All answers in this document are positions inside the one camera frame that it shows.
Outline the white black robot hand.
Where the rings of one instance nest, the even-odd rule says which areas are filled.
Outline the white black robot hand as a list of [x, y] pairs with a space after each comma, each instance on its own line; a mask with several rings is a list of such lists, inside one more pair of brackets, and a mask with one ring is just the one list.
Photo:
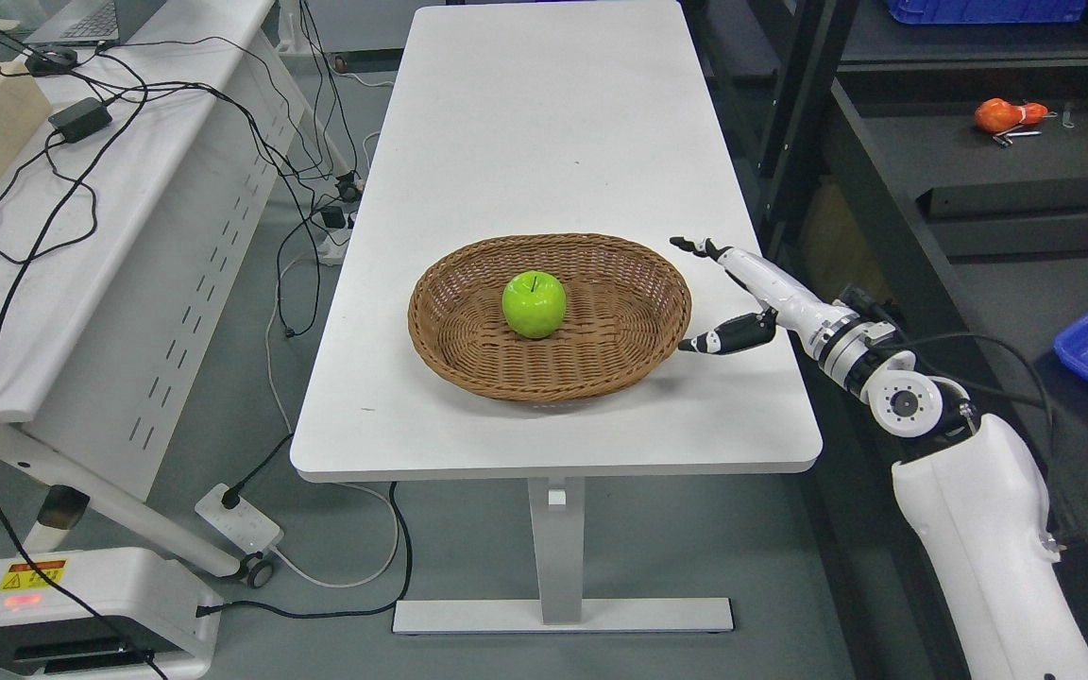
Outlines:
[[882, 346], [895, 337], [893, 324], [867, 321], [842, 302], [823, 302], [803, 283], [758, 254], [734, 246], [718, 248], [707, 238], [690, 242], [673, 236], [670, 244], [720, 264], [726, 275], [761, 305], [761, 313], [739, 316], [704, 334], [682, 339], [678, 345], [681, 351], [744, 351], [769, 343], [774, 329], [783, 327], [798, 335], [804, 353], [819, 363], [825, 374], [851, 390], [852, 382], [865, 383], [871, 376], [869, 367], [852, 375], [871, 351], [871, 344]]

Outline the white robot base unit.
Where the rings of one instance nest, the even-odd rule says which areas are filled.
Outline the white robot base unit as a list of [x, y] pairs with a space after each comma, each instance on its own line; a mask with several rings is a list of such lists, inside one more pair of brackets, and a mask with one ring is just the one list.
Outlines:
[[0, 559], [0, 669], [29, 679], [197, 679], [223, 598], [152, 551]]

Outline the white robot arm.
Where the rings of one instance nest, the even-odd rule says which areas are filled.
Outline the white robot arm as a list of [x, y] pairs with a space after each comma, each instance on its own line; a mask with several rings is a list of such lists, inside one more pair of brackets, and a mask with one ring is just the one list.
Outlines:
[[902, 438], [944, 448], [892, 466], [975, 679], [1088, 679], [1088, 644], [1063, 596], [1044, 477], [1016, 430], [976, 410], [961, 382], [899, 348], [888, 323], [843, 313], [804, 343], [836, 384]]

